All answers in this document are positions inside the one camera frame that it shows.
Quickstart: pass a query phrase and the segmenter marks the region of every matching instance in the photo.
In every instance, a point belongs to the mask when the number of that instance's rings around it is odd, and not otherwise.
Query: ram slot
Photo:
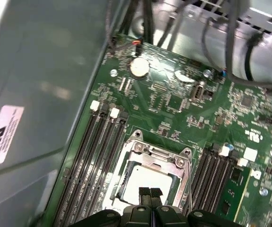
[[[82,216],[82,213],[85,208],[84,204],[89,199],[90,193],[92,191],[92,187],[94,186],[95,179],[98,175],[98,171],[99,171],[101,164],[103,162],[103,156],[107,151],[108,144],[110,142],[114,127],[115,127],[115,123],[112,122],[111,126],[108,127],[108,129],[106,130],[106,133],[103,136],[103,142],[102,142],[102,146],[101,146],[100,151],[98,151],[99,152],[98,157],[94,161],[93,168],[92,168],[91,173],[90,173],[88,180],[86,182],[84,192],[81,195],[81,199],[80,199],[79,203],[76,205],[77,211],[74,215],[73,223],[78,221],[80,219],[79,217]]]
[[[204,200],[205,200],[206,196],[209,195],[211,189],[214,187],[213,180],[214,180],[215,174],[218,171],[218,168],[217,168],[218,164],[219,164],[218,158],[215,156],[211,156],[211,161],[209,163],[208,172],[206,173],[206,177],[205,177],[203,187],[202,187],[204,193],[200,193],[198,196],[197,207],[202,210],[204,210],[204,205],[205,205]]]
[[[77,185],[76,185],[76,187],[75,187],[75,189],[73,191],[71,201],[70,201],[70,203],[69,203],[69,205],[67,207],[65,217],[64,217],[64,219],[62,221],[62,223],[65,224],[65,226],[70,225],[71,219],[73,217],[73,212],[75,210],[76,203],[77,203],[80,191],[81,191],[81,189],[83,187],[83,183],[84,183],[86,174],[88,172],[89,166],[91,164],[94,152],[95,152],[96,147],[98,145],[98,142],[100,141],[100,139],[102,137],[102,134],[104,132],[105,124],[107,122],[106,115],[107,114],[106,114],[105,111],[100,112],[99,117],[101,119],[100,119],[100,121],[98,123],[97,131],[93,136],[93,139],[91,141],[90,146],[87,146],[85,148],[85,153],[84,153],[84,157],[83,157],[84,162],[82,164],[81,171],[79,173],[80,177],[77,180]]]
[[[229,179],[232,169],[233,169],[233,164],[229,160],[223,160],[223,172],[219,174],[219,179],[218,179],[218,181],[220,182],[220,186],[218,191],[212,195],[213,198],[215,198],[215,200],[212,203],[211,213],[216,212],[220,197],[222,195],[226,182]]]
[[[90,200],[90,204],[88,205],[88,209],[86,210],[85,217],[88,217],[89,215],[91,215],[95,210],[95,207],[97,205],[97,201],[100,197],[100,194],[101,194],[101,191],[103,188],[103,184],[106,180],[107,174],[110,171],[112,162],[114,161],[114,157],[117,153],[118,146],[120,145],[121,138],[123,138],[122,133],[125,128],[125,123],[126,123],[126,119],[121,119],[119,122],[118,131],[117,131],[115,138],[114,138],[114,143],[112,145],[110,153],[106,154],[107,160],[106,160],[106,162],[103,163],[102,174],[98,180],[98,184],[96,185],[96,187],[93,190],[93,196]]]
[[[192,183],[193,209],[197,207],[198,197],[200,197],[200,193],[202,193],[202,191],[204,190],[203,184],[204,184],[206,175],[209,173],[211,156],[207,155],[203,161],[204,162],[203,162],[202,170],[199,172],[198,177],[194,179]]]
[[[195,192],[197,191],[197,186],[200,183],[200,176],[204,174],[205,167],[208,164],[208,155],[206,153],[203,153],[200,157],[198,167],[195,171],[195,176],[192,179],[191,182],[191,189],[192,189],[192,197],[194,198]],[[188,207],[189,207],[189,200],[188,196],[186,197],[186,202],[183,206],[182,213],[186,216],[188,213]]]
[[[206,183],[207,185],[209,185],[207,192],[204,194],[201,202],[200,202],[200,208],[203,210],[208,210],[208,206],[210,205],[213,197],[211,197],[211,195],[214,193],[214,191],[217,190],[217,187],[214,186],[214,183],[217,182],[219,176],[221,174],[218,174],[219,172],[221,172],[222,166],[221,166],[221,159],[219,158],[215,158],[215,162],[214,165],[212,167],[212,171],[211,171],[211,175],[208,179],[208,182]]]
[[[60,202],[57,207],[57,213],[56,213],[56,218],[54,220],[54,226],[60,226],[62,216],[65,213],[65,211],[64,211],[65,206],[71,198],[72,190],[76,186],[75,178],[78,175],[78,170],[79,170],[78,167],[80,166],[80,163],[82,162],[82,157],[84,156],[84,153],[85,153],[85,147],[88,145],[91,134],[93,133],[93,130],[94,130],[94,127],[96,124],[96,120],[97,120],[97,116],[98,116],[97,111],[92,113],[90,120],[88,122],[88,125],[86,127],[86,130],[84,132],[82,142],[78,148],[77,156],[75,157],[75,160],[73,162],[73,166],[71,167],[70,172],[67,176],[67,179],[65,182],[65,189],[62,193]]]
[[[233,163],[227,157],[218,156],[207,149],[203,151],[191,184],[194,210],[216,211],[232,169]],[[183,214],[187,213],[188,197],[183,206]]]

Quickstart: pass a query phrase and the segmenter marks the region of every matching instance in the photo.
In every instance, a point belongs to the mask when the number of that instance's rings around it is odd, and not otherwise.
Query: wire
[[[251,81],[254,80],[253,75],[251,73],[251,68],[250,68],[251,55],[253,53],[254,47],[258,46],[258,44],[262,41],[262,39],[263,39],[263,33],[256,33],[247,42],[247,51],[245,55],[244,68],[245,68],[246,78]]]
[[[118,30],[119,33],[122,33],[123,30],[128,26],[130,18],[133,17],[133,15],[135,13],[134,8],[135,8],[135,4],[137,2],[138,2],[138,0],[131,0],[130,1],[130,4],[129,4],[128,8],[127,8],[127,12],[125,14],[125,17],[123,18],[122,23],[121,23],[121,25],[119,27],[119,30]]]
[[[129,48],[132,45],[137,45],[137,44],[133,44],[134,41],[132,41],[130,43],[124,44],[123,46],[115,47],[111,38],[111,27],[110,27],[111,26],[111,10],[112,10],[112,0],[109,0],[108,6],[107,6],[107,12],[106,12],[106,19],[105,19],[105,30],[106,30],[107,41],[111,50],[113,52],[121,51],[121,50]]]
[[[152,0],[143,0],[143,14],[144,14],[144,40],[149,44],[153,44],[154,21]]]
[[[183,9],[189,5],[189,4],[194,4],[196,3],[198,0],[186,0],[185,2],[183,2],[180,6],[177,7],[177,9],[174,11],[174,14],[179,14],[180,12],[183,11]],[[161,36],[159,42],[157,43],[158,47],[161,47],[165,41],[165,39],[168,37],[169,33],[170,33],[170,29],[172,28],[173,24],[174,24],[175,18],[174,17],[170,17],[167,25],[164,29],[164,33]]]
[[[242,84],[242,85],[250,86],[250,87],[272,88],[272,83],[249,81],[249,80],[236,77],[232,73],[233,53],[234,53],[234,44],[235,44],[235,30],[237,27],[236,20],[238,18],[239,11],[240,11],[240,1],[231,0],[230,8],[229,8],[229,22],[228,22],[227,35],[226,35],[226,45],[225,45],[225,63],[226,63],[228,78],[236,84]]]

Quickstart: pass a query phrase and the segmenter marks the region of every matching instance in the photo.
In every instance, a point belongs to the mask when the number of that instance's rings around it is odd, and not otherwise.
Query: sticker
[[[243,158],[255,162],[255,159],[257,158],[258,151],[251,149],[251,148],[245,148]]]
[[[5,161],[24,107],[5,105],[0,111],[0,164]]]

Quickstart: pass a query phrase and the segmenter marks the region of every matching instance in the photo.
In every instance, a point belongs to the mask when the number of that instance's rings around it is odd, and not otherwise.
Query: integrated circuit
[[[196,60],[190,60],[189,61],[189,66],[198,70],[198,69],[201,68],[202,63],[199,62],[199,61],[196,61]]]
[[[253,97],[244,95],[241,105],[245,107],[251,107],[252,103],[253,103]]]
[[[230,178],[238,184],[241,184],[243,180],[242,171],[238,168],[234,168],[231,172]]]
[[[230,209],[230,204],[227,201],[224,201],[221,207],[221,211],[223,214],[227,215]]]

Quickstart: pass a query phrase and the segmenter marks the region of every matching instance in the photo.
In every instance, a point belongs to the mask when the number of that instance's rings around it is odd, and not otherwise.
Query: screw
[[[189,155],[191,152],[192,152],[192,150],[191,150],[190,148],[185,148],[185,149],[184,149],[184,153],[185,153],[186,155]]]
[[[260,195],[262,196],[267,196],[268,195],[268,190],[266,188],[260,188],[260,191],[259,191]]]
[[[136,143],[135,146],[134,146],[134,150],[135,150],[136,152],[142,151],[143,148],[144,148],[144,146],[143,146],[141,143]]]
[[[161,210],[164,212],[168,212],[170,209],[168,207],[161,207]]]
[[[111,70],[110,75],[111,75],[111,77],[117,76],[118,75],[117,70],[116,69]]]
[[[202,218],[203,217],[203,214],[201,212],[198,212],[198,211],[194,212],[194,215],[196,217],[198,217],[198,218]]]
[[[212,71],[204,70],[203,71],[203,76],[206,77],[206,78],[211,78],[212,77]]]
[[[184,160],[183,160],[183,159],[181,159],[181,158],[178,158],[178,159],[177,159],[177,163],[176,163],[176,165],[178,165],[179,167],[183,167],[183,166],[184,166],[184,164],[185,164],[185,162],[184,162]]]

